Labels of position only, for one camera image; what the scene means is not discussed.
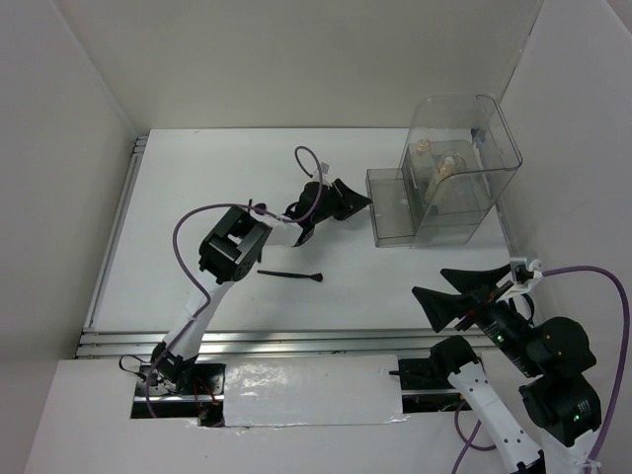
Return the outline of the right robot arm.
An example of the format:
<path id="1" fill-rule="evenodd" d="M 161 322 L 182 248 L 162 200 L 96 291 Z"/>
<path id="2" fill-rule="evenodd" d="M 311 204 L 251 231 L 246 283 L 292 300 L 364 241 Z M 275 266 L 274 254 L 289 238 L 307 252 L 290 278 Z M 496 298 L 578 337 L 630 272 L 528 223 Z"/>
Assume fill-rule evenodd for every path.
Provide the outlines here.
<path id="1" fill-rule="evenodd" d="M 412 289 L 432 329 L 452 327 L 461 333 L 478 327 L 529 378 L 518 392 L 541 439 L 534 441 L 524 431 L 492 386 L 481 359 L 460 335 L 432 347 L 432 380 L 452 386 L 464 397 L 509 472 L 582 473 L 593 468 L 590 456 L 600 433 L 601 407 L 584 377 L 596 364 L 586 331 L 566 317 L 533 326 L 510 304 L 542 279 L 538 262 L 440 273 L 455 293 Z"/>

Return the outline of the frosted bottle gold pump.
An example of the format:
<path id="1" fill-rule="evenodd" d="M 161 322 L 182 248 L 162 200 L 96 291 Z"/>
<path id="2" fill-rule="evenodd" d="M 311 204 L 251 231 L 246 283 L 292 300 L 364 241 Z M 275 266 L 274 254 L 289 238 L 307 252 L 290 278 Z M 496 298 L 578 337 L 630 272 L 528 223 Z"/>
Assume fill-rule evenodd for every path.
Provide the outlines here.
<path id="1" fill-rule="evenodd" d="M 429 154 L 432 151 L 432 143 L 427 139 L 421 139 L 416 144 L 416 153 L 418 155 Z"/>

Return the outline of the clear organizer drawer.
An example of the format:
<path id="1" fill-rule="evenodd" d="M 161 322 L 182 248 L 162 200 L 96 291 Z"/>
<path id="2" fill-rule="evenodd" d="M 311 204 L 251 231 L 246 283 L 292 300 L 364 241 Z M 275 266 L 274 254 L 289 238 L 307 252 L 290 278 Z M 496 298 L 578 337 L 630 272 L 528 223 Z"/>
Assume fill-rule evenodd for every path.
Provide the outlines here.
<path id="1" fill-rule="evenodd" d="M 365 184 L 371 199 L 375 246 L 411 247 L 416 230 L 401 171 L 397 168 L 368 169 Z"/>

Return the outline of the cream bottle clear cap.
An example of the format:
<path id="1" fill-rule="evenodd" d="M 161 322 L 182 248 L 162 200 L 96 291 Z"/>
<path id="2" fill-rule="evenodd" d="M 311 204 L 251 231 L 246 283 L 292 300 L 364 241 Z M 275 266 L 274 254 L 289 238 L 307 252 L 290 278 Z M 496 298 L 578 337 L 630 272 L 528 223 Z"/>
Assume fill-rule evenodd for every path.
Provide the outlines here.
<path id="1" fill-rule="evenodd" d="M 456 151 L 446 151 L 437 164 L 429 182 L 425 199 L 427 203 L 438 203 L 442 200 L 450 185 L 450 177 L 463 169 L 463 159 Z"/>

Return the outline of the clear acrylic makeup organizer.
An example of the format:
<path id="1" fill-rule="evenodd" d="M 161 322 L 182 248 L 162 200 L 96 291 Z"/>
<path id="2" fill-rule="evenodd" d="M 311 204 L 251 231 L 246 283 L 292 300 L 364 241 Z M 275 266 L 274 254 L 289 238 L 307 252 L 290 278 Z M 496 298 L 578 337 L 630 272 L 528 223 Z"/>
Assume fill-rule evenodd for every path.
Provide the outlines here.
<path id="1" fill-rule="evenodd" d="M 521 164 L 494 96 L 449 94 L 422 100 L 400 161 L 411 246 L 468 243 Z"/>

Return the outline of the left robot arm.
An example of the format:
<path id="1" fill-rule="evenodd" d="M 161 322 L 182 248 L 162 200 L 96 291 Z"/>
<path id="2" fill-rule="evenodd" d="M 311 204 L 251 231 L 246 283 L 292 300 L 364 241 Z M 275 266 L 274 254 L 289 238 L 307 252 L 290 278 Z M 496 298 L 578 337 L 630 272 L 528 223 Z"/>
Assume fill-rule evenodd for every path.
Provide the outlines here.
<path id="1" fill-rule="evenodd" d="M 219 303 L 263 257 L 267 246 L 300 247 L 328 219 L 345 221 L 371 204 L 342 180 L 308 182 L 281 215 L 255 206 L 230 205 L 198 246 L 197 271 L 185 271 L 196 289 L 175 327 L 155 347 L 150 373 L 169 392 L 193 384 L 203 335 Z"/>

